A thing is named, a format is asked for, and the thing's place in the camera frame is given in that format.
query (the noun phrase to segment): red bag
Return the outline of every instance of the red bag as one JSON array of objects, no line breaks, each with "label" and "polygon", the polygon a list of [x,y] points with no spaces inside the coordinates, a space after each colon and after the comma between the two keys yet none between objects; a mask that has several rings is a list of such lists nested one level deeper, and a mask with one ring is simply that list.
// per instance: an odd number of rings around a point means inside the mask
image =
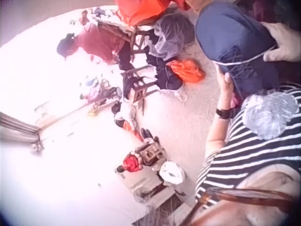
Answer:
[{"label": "red bag", "polygon": [[205,78],[204,71],[194,60],[173,60],[167,65],[185,82],[197,83]]}]

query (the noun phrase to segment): red shirt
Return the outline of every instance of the red shirt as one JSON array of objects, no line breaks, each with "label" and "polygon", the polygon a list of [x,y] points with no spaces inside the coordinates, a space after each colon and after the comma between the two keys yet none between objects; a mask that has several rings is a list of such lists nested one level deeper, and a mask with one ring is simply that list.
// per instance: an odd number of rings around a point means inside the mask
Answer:
[{"label": "red shirt", "polygon": [[110,63],[113,54],[118,53],[124,45],[123,38],[110,31],[97,27],[95,24],[83,26],[83,31],[75,37],[73,52],[82,47],[88,54],[100,57],[104,62]]},{"label": "red shirt", "polygon": [[138,158],[133,154],[128,154],[123,161],[123,168],[129,172],[141,170],[139,168]]}]

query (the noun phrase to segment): white glove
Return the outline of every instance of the white glove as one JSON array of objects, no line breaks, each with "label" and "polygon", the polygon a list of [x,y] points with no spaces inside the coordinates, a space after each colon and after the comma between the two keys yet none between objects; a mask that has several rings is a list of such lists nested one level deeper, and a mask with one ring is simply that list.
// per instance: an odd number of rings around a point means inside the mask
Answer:
[{"label": "white glove", "polygon": [[261,22],[276,40],[278,48],[268,51],[263,55],[264,61],[300,61],[300,33],[290,29],[288,26],[276,23],[268,24]]}]

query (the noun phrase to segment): white string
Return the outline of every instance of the white string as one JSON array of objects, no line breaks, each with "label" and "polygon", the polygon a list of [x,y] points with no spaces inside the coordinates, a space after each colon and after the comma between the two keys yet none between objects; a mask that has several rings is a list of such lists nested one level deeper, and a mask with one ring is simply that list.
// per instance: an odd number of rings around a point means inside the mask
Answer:
[{"label": "white string", "polygon": [[242,65],[242,64],[245,64],[245,63],[249,63],[251,62],[252,60],[255,60],[261,56],[263,56],[266,52],[274,49],[276,46],[272,46],[271,48],[269,48],[268,50],[264,51],[263,53],[260,53],[254,57],[252,57],[251,59],[248,59],[248,60],[245,60],[245,61],[241,61],[241,62],[234,62],[234,63],[221,63],[221,62],[216,62],[213,60],[214,63],[218,64],[218,65],[223,65],[223,66],[231,66],[231,65]]}]

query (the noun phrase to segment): hand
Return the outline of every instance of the hand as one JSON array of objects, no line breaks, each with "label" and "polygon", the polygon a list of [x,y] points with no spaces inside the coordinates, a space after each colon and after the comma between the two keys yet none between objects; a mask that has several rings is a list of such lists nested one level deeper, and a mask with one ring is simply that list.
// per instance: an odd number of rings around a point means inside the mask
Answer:
[{"label": "hand", "polygon": [[268,24],[261,22],[276,40],[278,48],[270,50],[263,55],[264,61],[300,61],[300,33],[288,26],[276,23]]},{"label": "hand", "polygon": [[221,71],[219,65],[214,63],[215,69],[216,69],[216,76],[217,76],[217,81],[220,85],[221,89],[221,95],[229,96],[232,98],[233,91],[234,91],[234,85],[232,82],[232,79],[230,77],[230,73],[225,73]]}]

